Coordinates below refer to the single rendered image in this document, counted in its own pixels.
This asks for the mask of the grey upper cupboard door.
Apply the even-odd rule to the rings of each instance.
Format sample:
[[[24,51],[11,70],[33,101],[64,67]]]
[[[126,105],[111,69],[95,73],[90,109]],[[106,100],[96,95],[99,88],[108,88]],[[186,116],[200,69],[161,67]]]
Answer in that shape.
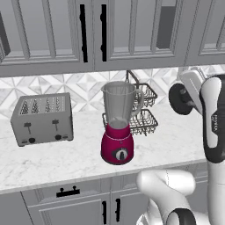
[[[102,61],[101,4],[107,7],[107,60]],[[101,62],[173,57],[185,0],[94,0]]]
[[[80,4],[88,52],[91,0],[0,0],[0,63],[84,63]]]
[[[225,0],[199,0],[186,64],[225,64]]]

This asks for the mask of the grey cupboard door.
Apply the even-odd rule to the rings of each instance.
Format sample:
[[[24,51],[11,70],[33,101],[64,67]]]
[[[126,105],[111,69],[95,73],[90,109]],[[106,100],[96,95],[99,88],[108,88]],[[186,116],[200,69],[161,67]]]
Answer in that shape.
[[[80,4],[88,52],[91,0],[0,0],[0,63],[84,63]]]
[[[101,4],[107,7],[107,60],[102,61]],[[94,0],[101,62],[173,57],[185,0]]]
[[[103,200],[66,200],[29,207],[34,225],[104,225]],[[107,224],[110,216],[107,209]]]
[[[199,0],[186,64],[225,64],[225,0]]]
[[[116,199],[120,198],[120,221],[116,222]],[[149,199],[136,188],[111,193],[111,225],[136,225],[146,212]]]

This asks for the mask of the silver four-slot toaster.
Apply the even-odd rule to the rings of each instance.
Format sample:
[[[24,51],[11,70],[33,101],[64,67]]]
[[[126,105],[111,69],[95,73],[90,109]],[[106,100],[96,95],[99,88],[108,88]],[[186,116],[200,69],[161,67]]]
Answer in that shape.
[[[19,147],[72,141],[74,133],[70,94],[21,96],[11,116],[11,127]]]

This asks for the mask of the red blender with clear jug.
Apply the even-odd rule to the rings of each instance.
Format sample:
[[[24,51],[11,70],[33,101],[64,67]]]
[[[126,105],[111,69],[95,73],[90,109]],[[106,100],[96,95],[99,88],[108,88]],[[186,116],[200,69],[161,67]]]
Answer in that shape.
[[[144,93],[133,84],[123,81],[106,83],[101,91],[106,116],[101,157],[109,164],[126,164],[134,157],[130,119],[141,111]]]

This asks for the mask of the grey lower cupboard door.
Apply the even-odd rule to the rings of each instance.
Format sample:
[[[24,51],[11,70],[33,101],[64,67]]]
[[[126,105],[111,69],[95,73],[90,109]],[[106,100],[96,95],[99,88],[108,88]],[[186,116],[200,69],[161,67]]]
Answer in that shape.
[[[103,200],[66,200],[29,207],[34,225],[104,225]],[[110,216],[107,209],[107,224]]]
[[[120,198],[120,221],[116,222],[116,199]],[[136,188],[111,193],[111,225],[136,225],[146,212],[149,199]]]

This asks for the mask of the grey drawer front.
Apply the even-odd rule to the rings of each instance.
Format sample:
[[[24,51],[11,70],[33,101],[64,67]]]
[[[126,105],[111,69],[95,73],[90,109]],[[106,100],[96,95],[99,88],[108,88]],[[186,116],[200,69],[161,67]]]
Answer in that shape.
[[[80,189],[80,194],[56,198],[56,193],[60,191],[60,188],[64,188],[65,191],[68,191],[71,190],[74,185],[77,189]],[[25,203],[30,207],[46,202],[77,199],[106,192],[110,192],[110,178],[100,178],[65,185],[41,187],[33,190],[23,191],[22,195],[25,199]]]

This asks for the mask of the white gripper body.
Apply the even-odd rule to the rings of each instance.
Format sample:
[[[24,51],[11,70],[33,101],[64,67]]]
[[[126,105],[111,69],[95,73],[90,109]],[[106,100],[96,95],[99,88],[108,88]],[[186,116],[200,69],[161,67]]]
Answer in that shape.
[[[199,67],[192,67],[180,74],[180,80],[185,86],[185,89],[189,93],[192,102],[199,113],[202,113],[202,104],[199,97],[200,88],[206,79],[207,76]]]

